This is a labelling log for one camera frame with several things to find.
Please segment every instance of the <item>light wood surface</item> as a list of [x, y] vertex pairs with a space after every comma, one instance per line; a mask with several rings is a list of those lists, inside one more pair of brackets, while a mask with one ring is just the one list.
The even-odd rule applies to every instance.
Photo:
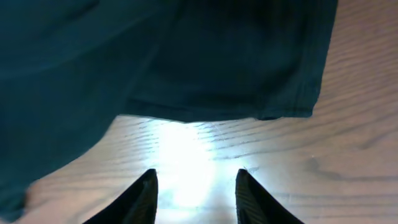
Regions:
[[312, 118], [118, 117], [93, 149], [31, 188], [19, 223], [81, 223], [149, 168], [157, 223], [236, 223], [242, 167], [305, 223], [398, 223], [398, 1], [340, 0]]

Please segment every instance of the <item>wooden floor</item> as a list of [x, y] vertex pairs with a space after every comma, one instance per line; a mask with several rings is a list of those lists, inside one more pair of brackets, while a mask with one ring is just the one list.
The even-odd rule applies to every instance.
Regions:
[[312, 118], [118, 117], [92, 150], [32, 187], [19, 223], [81, 223], [149, 168], [157, 223], [236, 223], [243, 167], [305, 223], [398, 223], [398, 1], [340, 0]]

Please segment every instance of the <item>wood grain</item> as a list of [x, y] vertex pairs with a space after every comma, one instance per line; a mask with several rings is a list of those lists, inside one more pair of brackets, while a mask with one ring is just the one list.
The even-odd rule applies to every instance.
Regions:
[[312, 118], [118, 117], [92, 150], [31, 188], [19, 223], [81, 223], [148, 168], [159, 173], [157, 223], [236, 223], [242, 167], [305, 223], [398, 223], [397, 162], [398, 2], [340, 0]]

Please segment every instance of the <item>teal fabric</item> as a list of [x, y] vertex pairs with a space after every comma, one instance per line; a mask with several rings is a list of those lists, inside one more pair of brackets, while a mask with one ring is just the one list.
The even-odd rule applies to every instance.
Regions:
[[119, 114], [311, 116], [336, 3], [0, 1], [0, 217]]

